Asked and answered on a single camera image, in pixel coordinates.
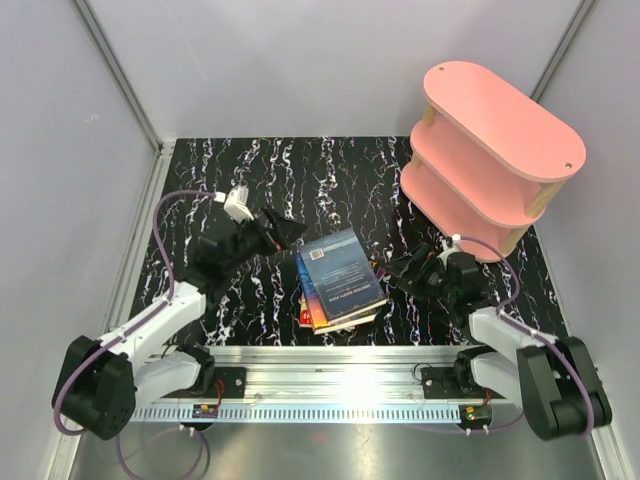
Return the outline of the dark blue hardcover book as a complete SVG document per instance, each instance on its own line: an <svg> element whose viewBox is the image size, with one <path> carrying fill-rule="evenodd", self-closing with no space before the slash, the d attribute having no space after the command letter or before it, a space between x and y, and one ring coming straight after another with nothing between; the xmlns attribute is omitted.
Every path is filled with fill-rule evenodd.
<svg viewBox="0 0 640 480"><path fill-rule="evenodd" d="M380 308L387 296L351 228L306 243L297 251L320 298L328 321Z"/></svg>

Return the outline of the blue orange sunset paperback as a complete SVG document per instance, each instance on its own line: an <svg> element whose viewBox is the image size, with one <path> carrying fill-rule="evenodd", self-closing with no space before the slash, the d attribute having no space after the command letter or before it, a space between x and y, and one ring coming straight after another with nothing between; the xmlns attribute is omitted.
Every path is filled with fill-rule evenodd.
<svg viewBox="0 0 640 480"><path fill-rule="evenodd" d="M312 331L315 335L322 335L340 330L350 330L358 325L371 322L375 319L377 310L372 309L348 319L328 321L320 298L313 286L301 255L298 252L295 252L294 259L298 271L298 278L302 287L302 294L306 297L309 313L313 322Z"/></svg>

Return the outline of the red 13-storey treehouse book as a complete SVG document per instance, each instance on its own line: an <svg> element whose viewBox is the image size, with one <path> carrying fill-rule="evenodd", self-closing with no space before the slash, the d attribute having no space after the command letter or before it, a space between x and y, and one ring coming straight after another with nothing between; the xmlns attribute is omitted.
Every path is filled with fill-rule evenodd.
<svg viewBox="0 0 640 480"><path fill-rule="evenodd" d="M306 297L304 294L301 295L299 304L300 304L299 326L301 328L312 328L313 322L311 319L311 315L309 313Z"/></svg>

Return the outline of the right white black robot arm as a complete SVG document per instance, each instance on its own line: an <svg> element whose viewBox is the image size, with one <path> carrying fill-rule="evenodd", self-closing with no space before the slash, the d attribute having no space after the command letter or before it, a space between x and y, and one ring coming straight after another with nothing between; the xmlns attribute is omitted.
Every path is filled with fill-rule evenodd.
<svg viewBox="0 0 640 480"><path fill-rule="evenodd" d="M475 397L485 389L508 399L542 440L611 424L612 407L586 344L507 314L489 298L479 261L456 242L441 253L422 243L384 270L415 299L441 301L455 327L475 341L454 362L458 393Z"/></svg>

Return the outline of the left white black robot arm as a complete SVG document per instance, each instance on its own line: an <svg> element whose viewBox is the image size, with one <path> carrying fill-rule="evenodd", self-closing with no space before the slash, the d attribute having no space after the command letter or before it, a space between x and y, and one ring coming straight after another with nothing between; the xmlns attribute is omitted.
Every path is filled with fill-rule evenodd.
<svg viewBox="0 0 640 480"><path fill-rule="evenodd" d="M226 294L240 266L294 245L307 231L270 207L265 220L244 219L219 240L201 237L184 275L121 327L98 339L81 335L67 348L52 397L54 424L71 436L116 437L138 408L174 393L194 397L215 385L215 359L199 344L151 356L174 334L200 319Z"/></svg>

